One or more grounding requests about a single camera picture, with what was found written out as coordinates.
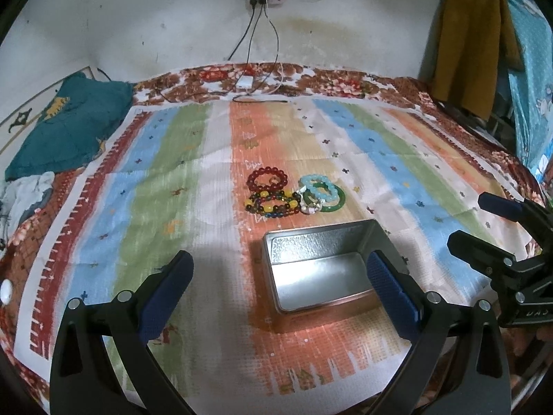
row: teal pillow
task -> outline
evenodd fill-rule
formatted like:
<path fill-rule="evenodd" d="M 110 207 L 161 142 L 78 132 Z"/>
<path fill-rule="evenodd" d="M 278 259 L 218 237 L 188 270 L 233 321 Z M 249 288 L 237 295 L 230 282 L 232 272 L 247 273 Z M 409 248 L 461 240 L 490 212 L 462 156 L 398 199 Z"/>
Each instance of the teal pillow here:
<path fill-rule="evenodd" d="M 132 98 L 130 83 L 94 81 L 82 72 L 71 75 L 6 169 L 6 181 L 88 164 L 121 125 Z"/>

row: blue gripper pad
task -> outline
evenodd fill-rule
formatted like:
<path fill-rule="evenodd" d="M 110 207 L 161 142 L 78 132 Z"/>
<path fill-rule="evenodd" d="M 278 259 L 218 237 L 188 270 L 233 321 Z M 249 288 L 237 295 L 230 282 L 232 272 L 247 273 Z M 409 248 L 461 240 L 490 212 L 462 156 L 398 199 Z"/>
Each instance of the blue gripper pad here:
<path fill-rule="evenodd" d="M 478 206 L 486 212 L 495 213 L 504 219 L 521 221 L 524 216 L 523 206 L 518 201 L 506 200 L 500 196 L 484 192 L 478 197 Z"/>
<path fill-rule="evenodd" d="M 367 277 L 397 334 L 402 339 L 416 343 L 420 334 L 419 311 L 377 252 L 372 252 L 367 258 Z"/>
<path fill-rule="evenodd" d="M 182 294 L 192 281 L 194 260 L 186 251 L 180 251 L 167 267 L 170 270 L 161 272 L 166 273 L 165 278 L 140 313 L 138 336 L 143 344 L 161 335 Z"/>

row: brown garment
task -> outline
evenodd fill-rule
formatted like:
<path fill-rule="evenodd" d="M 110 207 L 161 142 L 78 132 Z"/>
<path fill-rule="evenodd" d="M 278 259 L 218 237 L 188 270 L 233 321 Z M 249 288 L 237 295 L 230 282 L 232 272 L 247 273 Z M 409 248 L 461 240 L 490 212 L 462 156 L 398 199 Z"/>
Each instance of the brown garment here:
<path fill-rule="evenodd" d="M 500 54 L 523 68 L 507 0 L 446 0 L 432 96 L 488 120 Z"/>

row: green jade bangle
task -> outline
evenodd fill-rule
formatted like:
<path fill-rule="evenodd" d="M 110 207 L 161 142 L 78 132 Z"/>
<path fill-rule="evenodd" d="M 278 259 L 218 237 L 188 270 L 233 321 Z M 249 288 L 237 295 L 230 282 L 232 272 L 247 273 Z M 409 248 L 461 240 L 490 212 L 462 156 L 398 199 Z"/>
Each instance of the green jade bangle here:
<path fill-rule="evenodd" d="M 313 186 L 318 188 L 323 188 L 323 187 L 326 188 L 326 184 L 324 183 L 314 183 Z M 338 204 L 335 204 L 334 206 L 323 205 L 321 212 L 336 212 L 340 210 L 346 203 L 346 194 L 344 193 L 344 191 L 341 188 L 339 188 L 336 184 L 334 184 L 334 187 L 338 191 L 338 198 L 339 198 Z M 313 194 L 309 190 L 306 190 L 305 193 L 303 194 L 303 199 L 308 204 L 308 206 L 315 204 L 315 202 L 311 198 L 314 198 Z"/>

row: green stripe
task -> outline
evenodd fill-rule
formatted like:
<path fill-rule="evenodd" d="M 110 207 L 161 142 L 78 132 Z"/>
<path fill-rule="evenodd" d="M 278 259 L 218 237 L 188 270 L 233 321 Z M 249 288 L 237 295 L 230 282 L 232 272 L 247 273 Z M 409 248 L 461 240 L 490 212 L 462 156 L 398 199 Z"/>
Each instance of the green stripe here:
<path fill-rule="evenodd" d="M 190 104 L 181 107 L 173 118 L 147 177 L 136 187 L 131 207 L 131 222 L 121 243 L 114 294 L 136 289 L 154 268 L 170 262 L 179 249 L 193 240 L 190 212 L 196 201 L 199 177 L 198 159 L 204 138 L 210 105 Z M 194 368 L 193 286 L 173 311 L 169 324 L 178 331 L 169 332 L 170 343 L 148 345 L 161 368 L 179 393 L 194 391 L 191 372 Z M 110 343 L 112 363 L 118 359 Z M 122 367 L 117 366 L 122 378 Z"/>
<path fill-rule="evenodd" d="M 364 111 L 356 104 L 343 105 L 353 114 L 356 120 L 362 123 L 367 129 L 377 132 L 386 142 L 388 147 L 399 156 L 408 170 L 424 186 L 428 194 L 442 207 L 449 215 L 457 219 L 470 234 L 477 236 L 486 242 L 495 245 L 496 242 L 491 235 L 482 227 L 472 209 L 467 209 L 459 200 L 457 191 L 436 174 L 426 162 L 424 162 L 417 151 L 415 151 L 402 138 L 392 134 L 384 124 L 372 114 Z"/>

